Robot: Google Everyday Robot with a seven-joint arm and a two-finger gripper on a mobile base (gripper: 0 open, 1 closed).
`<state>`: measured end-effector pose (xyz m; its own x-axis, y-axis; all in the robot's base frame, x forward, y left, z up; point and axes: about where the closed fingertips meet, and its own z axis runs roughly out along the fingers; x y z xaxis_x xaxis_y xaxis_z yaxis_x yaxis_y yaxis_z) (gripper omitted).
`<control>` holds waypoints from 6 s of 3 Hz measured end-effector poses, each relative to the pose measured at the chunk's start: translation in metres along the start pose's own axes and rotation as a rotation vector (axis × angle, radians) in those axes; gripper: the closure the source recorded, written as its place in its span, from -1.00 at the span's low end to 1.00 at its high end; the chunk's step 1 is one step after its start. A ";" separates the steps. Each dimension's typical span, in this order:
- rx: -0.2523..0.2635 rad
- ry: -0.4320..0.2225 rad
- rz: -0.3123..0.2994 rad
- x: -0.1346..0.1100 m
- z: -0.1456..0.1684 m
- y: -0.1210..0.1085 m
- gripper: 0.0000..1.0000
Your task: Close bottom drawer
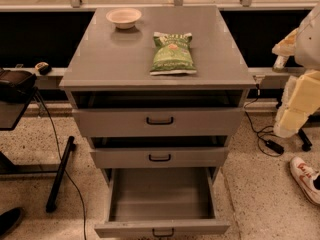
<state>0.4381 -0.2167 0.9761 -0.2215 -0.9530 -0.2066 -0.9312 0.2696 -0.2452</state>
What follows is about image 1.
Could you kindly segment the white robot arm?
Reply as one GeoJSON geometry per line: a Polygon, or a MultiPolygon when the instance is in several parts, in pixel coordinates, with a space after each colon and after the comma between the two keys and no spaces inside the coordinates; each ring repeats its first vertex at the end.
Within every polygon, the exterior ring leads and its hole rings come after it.
{"type": "Polygon", "coordinates": [[[289,138],[320,108],[320,4],[272,52],[278,56],[276,69],[282,69],[290,56],[306,69],[300,77],[289,77],[276,114],[274,133],[289,138]]]}

